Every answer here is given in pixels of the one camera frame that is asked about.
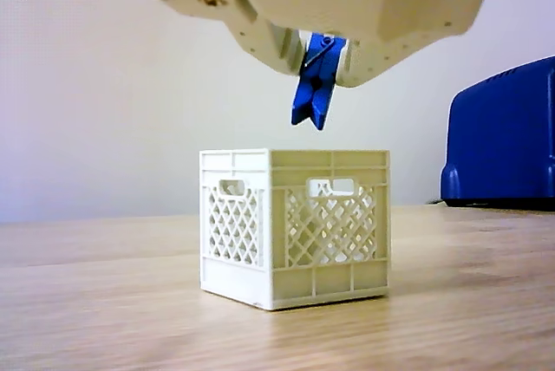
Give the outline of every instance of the brass screw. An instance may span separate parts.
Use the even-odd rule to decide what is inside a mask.
[[[226,0],[199,0],[199,1],[209,7],[220,7],[222,5],[227,4]]]

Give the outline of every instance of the wooden table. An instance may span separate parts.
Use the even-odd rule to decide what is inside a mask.
[[[555,214],[393,210],[389,299],[198,289],[196,218],[0,227],[2,370],[555,369]]]

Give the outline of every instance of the white wall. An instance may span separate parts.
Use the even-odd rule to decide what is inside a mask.
[[[205,148],[387,148],[395,204],[438,194],[461,89],[555,54],[552,0],[486,0],[463,37],[291,127],[297,80],[157,0],[0,0],[0,222],[195,212]]]

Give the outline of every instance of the blue clothespin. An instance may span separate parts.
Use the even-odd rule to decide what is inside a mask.
[[[323,130],[336,85],[337,66],[346,40],[313,34],[299,71],[300,81],[293,101],[291,124],[306,119]]]

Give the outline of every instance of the miniature milk crate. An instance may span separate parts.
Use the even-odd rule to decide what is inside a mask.
[[[200,153],[200,288],[266,310],[385,296],[389,152]]]

